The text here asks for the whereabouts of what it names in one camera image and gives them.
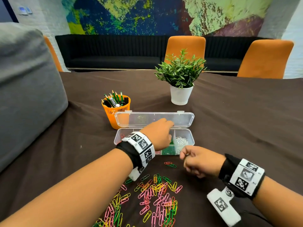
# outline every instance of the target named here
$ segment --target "clear plastic container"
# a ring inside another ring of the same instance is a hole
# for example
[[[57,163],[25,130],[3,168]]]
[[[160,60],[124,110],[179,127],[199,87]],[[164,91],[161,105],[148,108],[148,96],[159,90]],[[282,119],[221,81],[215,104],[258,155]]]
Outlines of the clear plastic container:
[[[121,127],[118,129],[114,144],[117,145],[121,140],[133,131],[140,131],[146,125],[155,122],[161,118],[166,118],[174,122],[174,126],[170,130],[173,144],[162,151],[157,151],[158,155],[178,155],[184,145],[178,145],[176,137],[186,138],[188,145],[194,145],[195,141],[192,133],[187,127],[191,126],[195,115],[191,112],[116,112],[115,118],[117,124]]]

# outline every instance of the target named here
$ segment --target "forearm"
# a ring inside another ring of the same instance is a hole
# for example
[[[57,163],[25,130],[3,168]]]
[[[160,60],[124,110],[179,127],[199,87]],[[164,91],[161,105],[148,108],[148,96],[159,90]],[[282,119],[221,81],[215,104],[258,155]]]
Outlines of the forearm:
[[[42,193],[0,226],[91,226],[132,168],[128,155],[113,149]]]
[[[303,225],[303,196],[265,177],[253,204],[275,227]]]

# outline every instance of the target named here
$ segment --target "colorful mural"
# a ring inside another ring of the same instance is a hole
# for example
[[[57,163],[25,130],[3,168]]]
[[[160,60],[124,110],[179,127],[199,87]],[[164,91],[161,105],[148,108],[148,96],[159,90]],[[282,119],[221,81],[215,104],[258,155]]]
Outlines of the colorful mural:
[[[72,34],[256,36],[272,0],[62,0]]]

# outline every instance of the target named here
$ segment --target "orange chair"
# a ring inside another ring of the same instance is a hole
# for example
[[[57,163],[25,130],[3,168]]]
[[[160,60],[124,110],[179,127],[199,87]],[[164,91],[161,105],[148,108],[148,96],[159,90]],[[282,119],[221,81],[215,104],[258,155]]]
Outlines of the orange chair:
[[[62,67],[60,65],[59,59],[57,57],[57,54],[55,52],[55,49],[53,48],[53,46],[51,45],[51,42],[49,41],[49,39],[47,38],[47,36],[44,36],[44,40],[49,48],[49,50],[51,51],[51,56],[53,57],[53,60],[55,62],[55,65],[58,69],[59,72],[63,72]]]
[[[204,37],[199,36],[173,36],[170,37],[167,43],[165,58],[167,55],[172,55],[179,57],[181,55],[181,50],[186,49],[187,54],[185,57],[191,59],[193,55],[195,57],[201,57],[204,59],[206,40]]]
[[[282,79],[292,41],[256,40],[252,42],[241,63],[238,77]]]

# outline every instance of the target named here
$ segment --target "black sofa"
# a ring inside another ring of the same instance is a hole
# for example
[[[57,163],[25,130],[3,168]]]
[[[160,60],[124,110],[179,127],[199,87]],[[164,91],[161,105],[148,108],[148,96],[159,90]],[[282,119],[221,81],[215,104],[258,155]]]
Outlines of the black sofa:
[[[164,61],[169,36],[56,36],[70,69],[154,69]],[[206,36],[205,59],[210,71],[238,71],[251,43],[259,37]]]

